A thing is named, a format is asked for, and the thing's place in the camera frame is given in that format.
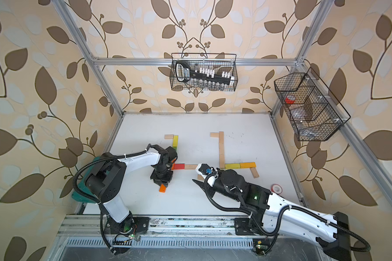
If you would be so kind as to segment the yellow-green long block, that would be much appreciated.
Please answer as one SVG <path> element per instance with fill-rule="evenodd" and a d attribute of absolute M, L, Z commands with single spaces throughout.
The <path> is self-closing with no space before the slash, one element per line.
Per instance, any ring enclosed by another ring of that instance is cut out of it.
<path fill-rule="evenodd" d="M 240 169 L 241 165 L 240 163 L 232 163 L 232 164 L 225 164 L 225 169 Z"/>

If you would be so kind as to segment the amber yellow block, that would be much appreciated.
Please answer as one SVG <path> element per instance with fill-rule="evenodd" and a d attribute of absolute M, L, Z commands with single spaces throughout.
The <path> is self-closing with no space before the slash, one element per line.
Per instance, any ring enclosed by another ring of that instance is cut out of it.
<path fill-rule="evenodd" d="M 256 167 L 256 164 L 254 162 L 249 162 L 249 163 L 240 163 L 240 168 L 241 169 L 250 169 Z"/>

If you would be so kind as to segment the wood small block lowest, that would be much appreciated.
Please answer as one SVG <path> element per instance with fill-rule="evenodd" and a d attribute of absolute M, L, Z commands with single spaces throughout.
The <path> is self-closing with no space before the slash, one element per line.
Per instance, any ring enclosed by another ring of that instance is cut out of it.
<path fill-rule="evenodd" d="M 260 177 L 256 167 L 251 167 L 250 171 L 251 171 L 251 173 L 253 175 L 253 178 L 259 178 Z"/>

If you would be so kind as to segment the wood long block vertical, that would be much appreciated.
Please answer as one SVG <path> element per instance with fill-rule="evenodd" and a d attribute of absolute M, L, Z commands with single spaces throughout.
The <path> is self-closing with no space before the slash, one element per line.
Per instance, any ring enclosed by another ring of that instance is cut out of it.
<path fill-rule="evenodd" d="M 220 154 L 220 169 L 225 169 L 225 156 Z"/>

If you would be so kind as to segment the yellow long block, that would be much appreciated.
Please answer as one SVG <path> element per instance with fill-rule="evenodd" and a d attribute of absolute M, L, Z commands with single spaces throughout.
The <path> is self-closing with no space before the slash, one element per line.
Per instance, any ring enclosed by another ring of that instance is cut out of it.
<path fill-rule="evenodd" d="M 173 139 L 173 147 L 177 147 L 178 146 L 178 140 L 179 140 L 179 136 L 174 136 L 174 139 Z"/>

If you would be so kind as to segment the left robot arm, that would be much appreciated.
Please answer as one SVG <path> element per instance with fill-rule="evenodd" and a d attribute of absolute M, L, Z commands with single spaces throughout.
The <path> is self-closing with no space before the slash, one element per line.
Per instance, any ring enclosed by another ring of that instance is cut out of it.
<path fill-rule="evenodd" d="M 118 255 L 120 249 L 114 246 L 114 240 L 106 237 L 106 225 L 114 230 L 115 235 L 125 236 L 128 241 L 135 239 L 139 229 L 126 203 L 126 193 L 131 189 L 127 183 L 128 174 L 150 166 L 150 179 L 160 187 L 167 187 L 172 180 L 172 167 L 176 160 L 177 151 L 174 147 L 164 149 L 149 144 L 141 152 L 122 155 L 104 153 L 73 176 L 74 191 L 98 205 L 100 234 L 113 255 Z"/>

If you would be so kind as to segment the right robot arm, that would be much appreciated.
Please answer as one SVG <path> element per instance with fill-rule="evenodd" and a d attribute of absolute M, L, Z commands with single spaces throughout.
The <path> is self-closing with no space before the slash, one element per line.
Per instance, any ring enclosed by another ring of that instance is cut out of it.
<path fill-rule="evenodd" d="M 255 246 L 258 255 L 267 255 L 281 234 L 320 247 L 337 261 L 349 261 L 353 252 L 371 250 L 364 238 L 349 229 L 348 216 L 344 213 L 325 214 L 302 207 L 269 189 L 246 182 L 232 169 L 198 164 L 196 172 L 203 180 L 195 184 L 215 208 L 246 214 L 248 230 L 269 240 Z"/>

